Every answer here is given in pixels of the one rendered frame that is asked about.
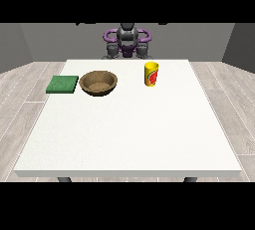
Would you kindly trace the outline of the yellow cup with melon print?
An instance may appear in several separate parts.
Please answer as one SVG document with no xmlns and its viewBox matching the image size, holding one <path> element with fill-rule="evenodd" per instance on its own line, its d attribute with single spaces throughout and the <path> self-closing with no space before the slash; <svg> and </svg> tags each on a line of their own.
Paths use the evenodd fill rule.
<svg viewBox="0 0 255 230">
<path fill-rule="evenodd" d="M 154 87 L 157 79 L 159 64 L 156 62 L 146 62 L 144 64 L 144 83 L 148 87 Z"/>
</svg>

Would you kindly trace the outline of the brown wooden bowl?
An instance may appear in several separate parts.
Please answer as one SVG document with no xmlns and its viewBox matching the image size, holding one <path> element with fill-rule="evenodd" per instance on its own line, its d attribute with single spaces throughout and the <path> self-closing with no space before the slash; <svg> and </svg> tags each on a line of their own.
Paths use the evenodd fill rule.
<svg viewBox="0 0 255 230">
<path fill-rule="evenodd" d="M 79 81 L 82 90 L 93 97 L 108 95 L 117 85 L 118 77 L 109 71 L 91 71 Z"/>
</svg>

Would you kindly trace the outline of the green square pad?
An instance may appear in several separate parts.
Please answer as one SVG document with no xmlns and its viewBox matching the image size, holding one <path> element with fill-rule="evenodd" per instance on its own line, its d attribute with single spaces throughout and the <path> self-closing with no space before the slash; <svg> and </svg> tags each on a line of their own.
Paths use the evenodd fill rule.
<svg viewBox="0 0 255 230">
<path fill-rule="evenodd" d="M 53 76 L 47 89 L 47 94 L 72 94 L 75 91 L 78 76 Z"/>
</svg>

